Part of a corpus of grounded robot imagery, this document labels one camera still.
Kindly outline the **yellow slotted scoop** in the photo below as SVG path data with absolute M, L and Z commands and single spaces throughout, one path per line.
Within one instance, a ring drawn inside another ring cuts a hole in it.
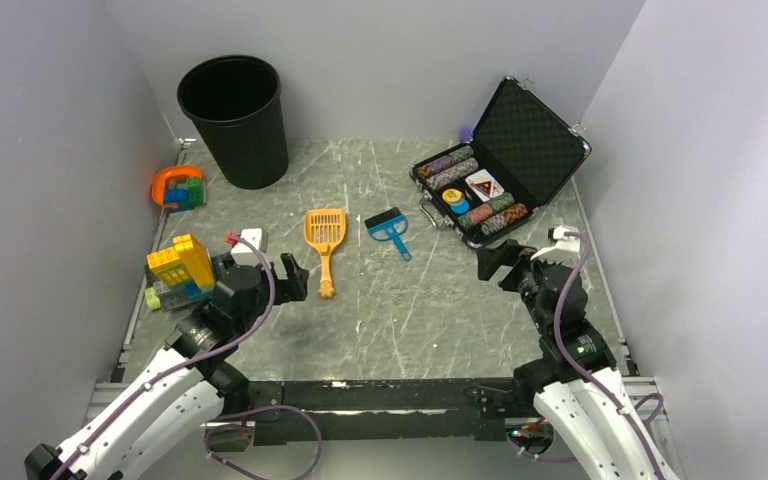
M 318 294 L 324 300 L 333 299 L 336 294 L 331 257 L 345 238 L 346 224 L 346 212 L 341 208 L 312 209 L 305 215 L 304 237 L 320 258 Z

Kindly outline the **blue hand brush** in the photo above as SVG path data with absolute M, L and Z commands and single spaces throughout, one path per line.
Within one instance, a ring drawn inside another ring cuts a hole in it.
M 363 221 L 368 235 L 378 242 L 392 242 L 404 261 L 410 261 L 412 255 L 402 240 L 402 235 L 409 228 L 407 217 L 398 207 L 369 217 Z

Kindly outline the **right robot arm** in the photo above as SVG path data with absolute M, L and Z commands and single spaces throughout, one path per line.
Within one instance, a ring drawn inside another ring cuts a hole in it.
M 581 272 L 592 256 L 589 237 L 555 228 L 535 250 L 507 240 L 477 250 L 477 275 L 506 266 L 499 287 L 518 294 L 540 336 L 541 358 L 517 367 L 511 399 L 538 415 L 591 479 L 674 479 L 625 387 L 603 336 L 586 317 Z

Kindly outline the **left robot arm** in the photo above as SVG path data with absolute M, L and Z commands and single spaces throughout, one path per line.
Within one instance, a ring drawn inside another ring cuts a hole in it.
M 145 369 L 102 412 L 57 446 L 25 458 L 29 479 L 137 479 L 176 443 L 250 406 L 248 379 L 227 361 L 272 309 L 302 302 L 309 273 L 289 253 L 286 276 L 262 259 L 234 265 L 181 319 Z

